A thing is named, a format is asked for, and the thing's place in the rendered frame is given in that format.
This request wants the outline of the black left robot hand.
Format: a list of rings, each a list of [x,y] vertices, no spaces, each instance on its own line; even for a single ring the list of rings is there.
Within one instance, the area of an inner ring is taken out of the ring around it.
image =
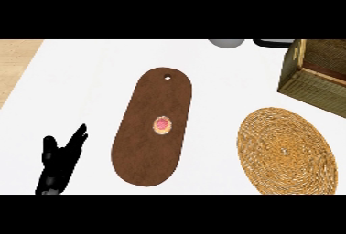
[[[41,163],[37,195],[59,195],[66,188],[71,174],[80,159],[87,139],[87,126],[81,124],[63,147],[59,147],[53,136],[43,138]]]

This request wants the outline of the round woven wicker placemat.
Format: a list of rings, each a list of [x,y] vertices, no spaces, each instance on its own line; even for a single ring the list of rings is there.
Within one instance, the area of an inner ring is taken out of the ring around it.
[[[244,118],[238,156],[251,185],[265,195],[333,195],[337,161],[313,125],[291,111],[262,108]]]

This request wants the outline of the olive green woven basket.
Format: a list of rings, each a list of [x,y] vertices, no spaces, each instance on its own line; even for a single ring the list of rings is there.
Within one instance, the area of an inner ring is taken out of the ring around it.
[[[346,39],[296,39],[276,91],[346,118]]]

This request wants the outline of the brown oval wooden board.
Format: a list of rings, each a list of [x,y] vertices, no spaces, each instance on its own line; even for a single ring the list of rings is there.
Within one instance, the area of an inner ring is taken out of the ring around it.
[[[171,68],[151,69],[140,77],[112,144],[112,166],[120,178],[137,186],[157,186],[171,176],[179,160],[192,98],[186,75]],[[165,116],[171,130],[152,130]]]

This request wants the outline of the grey rounded object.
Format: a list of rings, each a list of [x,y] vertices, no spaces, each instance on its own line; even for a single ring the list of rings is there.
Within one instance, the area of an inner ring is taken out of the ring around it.
[[[236,48],[242,43],[242,39],[211,39],[210,42],[220,48]]]

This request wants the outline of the black and grey appliance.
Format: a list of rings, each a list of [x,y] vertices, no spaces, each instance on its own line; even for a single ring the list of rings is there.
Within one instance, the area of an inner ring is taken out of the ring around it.
[[[260,47],[266,48],[288,48],[293,43],[293,39],[254,39],[254,43]]]

